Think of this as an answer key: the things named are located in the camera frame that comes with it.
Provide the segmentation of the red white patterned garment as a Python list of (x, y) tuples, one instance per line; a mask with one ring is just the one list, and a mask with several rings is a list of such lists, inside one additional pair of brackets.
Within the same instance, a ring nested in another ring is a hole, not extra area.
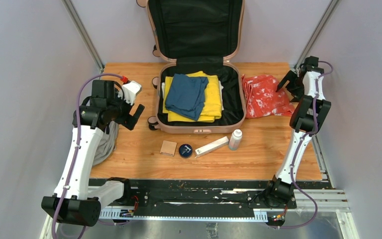
[(287, 116), (294, 112), (294, 106), (284, 89), (277, 91), (279, 81), (272, 75), (241, 78), (246, 98), (247, 119), (267, 116)]

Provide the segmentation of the tan square box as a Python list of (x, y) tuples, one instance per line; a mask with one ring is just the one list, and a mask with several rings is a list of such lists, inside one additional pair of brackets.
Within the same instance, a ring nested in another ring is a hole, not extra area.
[(177, 148), (176, 142), (164, 140), (162, 142), (160, 154), (173, 157), (175, 155), (176, 148)]

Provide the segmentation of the dark blue round tin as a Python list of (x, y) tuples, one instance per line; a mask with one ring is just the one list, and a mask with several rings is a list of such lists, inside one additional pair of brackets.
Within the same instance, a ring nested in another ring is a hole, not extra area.
[(193, 154), (193, 148), (190, 144), (182, 144), (178, 149), (181, 158), (190, 158)]

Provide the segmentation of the blue garment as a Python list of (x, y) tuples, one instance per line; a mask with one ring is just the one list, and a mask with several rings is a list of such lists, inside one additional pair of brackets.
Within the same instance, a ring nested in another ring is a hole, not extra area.
[(175, 74), (165, 96), (166, 109), (191, 120), (198, 120), (204, 107), (207, 85), (207, 77)]

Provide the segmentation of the white spray bottle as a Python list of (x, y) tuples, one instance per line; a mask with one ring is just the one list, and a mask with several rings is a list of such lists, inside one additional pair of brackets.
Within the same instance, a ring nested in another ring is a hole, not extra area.
[(228, 147), (230, 150), (237, 150), (242, 140), (243, 133), (240, 129), (236, 129), (232, 132), (229, 139)]

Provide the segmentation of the yellow garment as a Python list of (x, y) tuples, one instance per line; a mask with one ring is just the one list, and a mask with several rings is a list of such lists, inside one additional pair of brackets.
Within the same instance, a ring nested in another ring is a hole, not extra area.
[(168, 121), (169, 122), (175, 122), (175, 121), (181, 121), (181, 122), (214, 122), (215, 120), (218, 120), (221, 118), (222, 115), (222, 99), (221, 99), (221, 84), (218, 80), (218, 77), (216, 75), (208, 75), (204, 73), (203, 71), (195, 72), (195, 73), (189, 73), (186, 74), (187, 76), (191, 77), (207, 77), (208, 78), (208, 85), (204, 91), (205, 95), (205, 102), (203, 110), (198, 118), (198, 120), (191, 120), (189, 118), (183, 117), (177, 113), (171, 112), (166, 109), (165, 107), (165, 96), (167, 96), (169, 92), (169, 88), (171, 86), (171, 81), (173, 77), (167, 76), (165, 78), (165, 86), (163, 91), (163, 110), (162, 112), (164, 114), (168, 115)]

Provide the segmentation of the white long box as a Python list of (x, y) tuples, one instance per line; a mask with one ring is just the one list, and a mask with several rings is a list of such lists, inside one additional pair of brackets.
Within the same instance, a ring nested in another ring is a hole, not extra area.
[(198, 157), (201, 157), (201, 156), (204, 156), (210, 152), (213, 152), (223, 146), (226, 146), (227, 144), (229, 143), (229, 139), (228, 137), (224, 136), (218, 140), (215, 140), (209, 144), (206, 144), (200, 148), (197, 148), (195, 150), (195, 157), (198, 158)]

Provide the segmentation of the pink hard-shell suitcase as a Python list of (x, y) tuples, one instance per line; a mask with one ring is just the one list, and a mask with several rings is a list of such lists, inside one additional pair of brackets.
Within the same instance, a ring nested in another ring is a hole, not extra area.
[[(153, 54), (166, 61), (152, 82), (157, 90), (152, 130), (167, 133), (231, 133), (241, 127), (246, 100), (239, 70), (231, 63), (241, 43), (245, 9), (242, 0), (139, 0), (147, 11), (155, 39)], [(213, 122), (168, 120), (162, 111), (162, 83), (175, 73), (202, 71), (216, 75), (222, 85), (223, 111)]]

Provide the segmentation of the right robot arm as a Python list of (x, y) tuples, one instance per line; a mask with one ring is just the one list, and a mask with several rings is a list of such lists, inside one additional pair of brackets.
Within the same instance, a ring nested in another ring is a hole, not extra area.
[(326, 100), (322, 87), (328, 73), (319, 67), (319, 63), (321, 60), (318, 57), (305, 58), (299, 71), (289, 71), (277, 86), (277, 90), (285, 87), (291, 93), (297, 107), (289, 122), (292, 131), (286, 156), (263, 192), (262, 198), (271, 208), (284, 206), (292, 199), (305, 149), (321, 129), (332, 106)]

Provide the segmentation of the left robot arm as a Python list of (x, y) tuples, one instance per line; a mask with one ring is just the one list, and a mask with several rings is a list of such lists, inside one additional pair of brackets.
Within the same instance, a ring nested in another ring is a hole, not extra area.
[(78, 102), (64, 171), (53, 195), (43, 197), (41, 202), (42, 209), (56, 222), (92, 227), (109, 204), (126, 206), (132, 201), (130, 181), (126, 178), (112, 177), (92, 192), (88, 189), (98, 145), (109, 125), (115, 123), (133, 130), (144, 111), (145, 107), (139, 104), (136, 112), (130, 114), (141, 90), (135, 81), (125, 80), (120, 85), (116, 81), (94, 80), (92, 94)]

